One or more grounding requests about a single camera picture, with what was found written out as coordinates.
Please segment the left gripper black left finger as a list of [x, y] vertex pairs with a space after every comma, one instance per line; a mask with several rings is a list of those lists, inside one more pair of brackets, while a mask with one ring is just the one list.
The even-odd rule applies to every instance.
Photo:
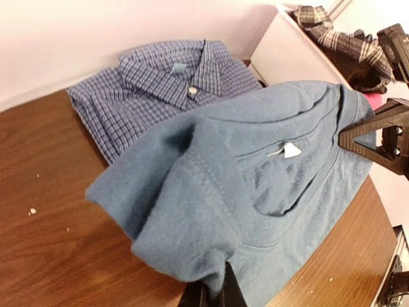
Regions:
[[201, 281], [188, 283], [178, 303], [178, 307], [207, 306], [207, 289]]

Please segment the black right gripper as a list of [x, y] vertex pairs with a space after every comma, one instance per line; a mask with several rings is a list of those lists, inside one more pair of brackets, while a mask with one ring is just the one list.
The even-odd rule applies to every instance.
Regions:
[[[377, 130], [382, 130], [379, 149], [373, 150], [355, 142], [357, 137]], [[340, 147], [408, 178], [408, 101], [388, 98], [372, 118], [343, 129], [338, 143]]]

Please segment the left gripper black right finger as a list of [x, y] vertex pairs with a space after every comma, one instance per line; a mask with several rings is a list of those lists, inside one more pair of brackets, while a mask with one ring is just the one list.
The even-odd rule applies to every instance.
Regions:
[[240, 290], [233, 268], [226, 262], [224, 282], [217, 297], [217, 306], [220, 307], [247, 307]]

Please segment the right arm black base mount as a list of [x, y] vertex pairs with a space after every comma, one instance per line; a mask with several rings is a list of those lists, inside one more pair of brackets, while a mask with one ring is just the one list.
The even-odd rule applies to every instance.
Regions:
[[392, 266], [376, 300], [377, 306], [397, 306], [398, 299], [408, 295], [408, 271], [403, 271], [400, 257], [393, 258]]

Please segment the dark blue polo shirt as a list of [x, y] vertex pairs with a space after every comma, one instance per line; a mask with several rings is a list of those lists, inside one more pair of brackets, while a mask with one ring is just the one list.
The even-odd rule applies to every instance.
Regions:
[[156, 271], [217, 295], [230, 264], [265, 306], [308, 261], [366, 179], [345, 127], [373, 116], [342, 84], [281, 83], [150, 129], [87, 189]]

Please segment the black white plaid shirt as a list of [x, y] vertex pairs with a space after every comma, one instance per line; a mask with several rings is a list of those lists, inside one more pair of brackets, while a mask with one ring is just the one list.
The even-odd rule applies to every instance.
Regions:
[[387, 86], [395, 81], [383, 49], [372, 35], [366, 35], [362, 30], [354, 33], [336, 31], [322, 6], [296, 6], [288, 15], [354, 90], [384, 94]]

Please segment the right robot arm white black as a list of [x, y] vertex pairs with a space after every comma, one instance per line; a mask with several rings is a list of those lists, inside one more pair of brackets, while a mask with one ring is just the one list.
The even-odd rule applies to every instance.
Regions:
[[[400, 24], [377, 33], [397, 81], [408, 84], [408, 34]], [[360, 140], [380, 130], [380, 146], [363, 145]], [[375, 110], [375, 115], [339, 133], [338, 145], [345, 150], [373, 161], [397, 175], [408, 176], [408, 100], [388, 98]]]

